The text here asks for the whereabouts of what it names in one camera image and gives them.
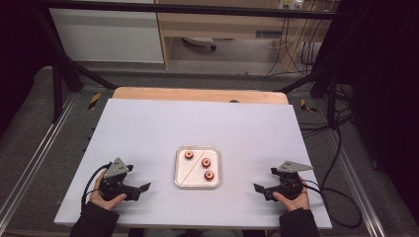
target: white panel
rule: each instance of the white panel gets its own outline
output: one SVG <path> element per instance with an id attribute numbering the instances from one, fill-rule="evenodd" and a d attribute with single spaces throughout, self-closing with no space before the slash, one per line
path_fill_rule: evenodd
<path id="1" fill-rule="evenodd" d="M 175 184 L 176 153 L 183 145 L 218 148 L 217 187 L 185 190 Z M 113 99 L 105 107 L 56 223 L 77 221 L 86 182 L 116 157 L 134 166 L 127 185 L 151 182 L 138 201 L 124 201 L 115 209 L 124 227 L 278 228 L 286 208 L 265 201 L 253 184 L 278 185 L 270 169 L 286 160 L 310 165 L 293 106 Z M 299 174 L 316 182 L 313 171 Z M 317 226 L 331 228 L 321 197 L 311 190 L 308 194 Z"/>
<path id="2" fill-rule="evenodd" d="M 64 48 L 74 60 L 163 63 L 155 13 L 50 11 Z"/>

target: small round object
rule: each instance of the small round object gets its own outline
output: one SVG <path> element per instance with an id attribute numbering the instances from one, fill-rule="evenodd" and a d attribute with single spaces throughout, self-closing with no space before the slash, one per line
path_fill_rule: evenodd
<path id="1" fill-rule="evenodd" d="M 192 151 L 186 151 L 185 152 L 185 158 L 192 159 L 192 157 L 194 157 L 194 152 L 192 152 Z"/>
<path id="2" fill-rule="evenodd" d="M 205 177 L 207 181 L 211 181 L 213 179 L 213 172 L 212 171 L 206 171 Z"/>
<path id="3" fill-rule="evenodd" d="M 210 159 L 209 158 L 205 158 L 202 163 L 203 163 L 203 166 L 205 168 L 208 168 L 210 166 Z"/>

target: white cabinet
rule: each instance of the white cabinet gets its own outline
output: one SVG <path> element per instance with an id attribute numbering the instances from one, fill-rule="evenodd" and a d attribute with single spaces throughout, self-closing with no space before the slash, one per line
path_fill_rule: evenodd
<path id="1" fill-rule="evenodd" d="M 153 3 L 152 0 L 112 1 Z M 155 13 L 67 9 L 50 12 L 62 44 L 74 60 L 163 63 Z"/>

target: tray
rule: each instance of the tray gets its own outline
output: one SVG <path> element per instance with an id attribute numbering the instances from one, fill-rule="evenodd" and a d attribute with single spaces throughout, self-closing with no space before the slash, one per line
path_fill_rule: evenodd
<path id="1" fill-rule="evenodd" d="M 180 147 L 176 152 L 175 183 L 181 188 L 215 188 L 221 180 L 219 158 L 213 146 Z"/>

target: aluminum rail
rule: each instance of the aluminum rail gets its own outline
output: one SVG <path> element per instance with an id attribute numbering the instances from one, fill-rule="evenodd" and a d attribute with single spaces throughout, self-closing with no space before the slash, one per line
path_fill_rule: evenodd
<path id="1" fill-rule="evenodd" d="M 326 118 L 326 109 L 324 107 L 323 101 L 318 99 L 314 100 L 318 111 L 325 122 L 327 122 Z M 339 137 L 337 131 L 329 129 L 329 135 L 332 139 L 333 146 L 337 150 Z M 364 218 L 364 222 L 370 232 L 372 237 L 384 237 L 385 232 L 381 226 L 381 222 L 379 221 L 376 211 L 371 204 L 370 198 L 368 197 L 364 186 L 362 185 L 358 175 L 351 163 L 348 154 L 345 151 L 343 145 L 341 146 L 339 152 L 339 164 L 342 169 L 342 172 L 345 175 L 346 180 L 348 181 L 349 188 L 351 189 L 352 195 L 354 196 L 355 202 L 358 204 L 361 213 Z"/>
<path id="2" fill-rule="evenodd" d="M 15 188 L 10 192 L 7 200 L 0 209 L 0 236 L 3 235 L 6 230 L 7 225 L 12 219 L 13 214 L 18 208 L 19 203 L 24 197 L 26 191 L 28 190 L 32 180 L 34 179 L 35 174 L 40 168 L 43 159 L 45 158 L 49 148 L 51 147 L 53 141 L 61 130 L 65 120 L 67 119 L 74 99 L 76 98 L 77 93 L 70 93 L 70 96 L 67 97 L 67 100 L 63 106 L 63 113 L 58 118 L 57 122 L 53 123 L 45 137 L 43 138 L 40 146 L 33 155 L 31 161 L 23 172 L 21 178 L 15 185 Z"/>

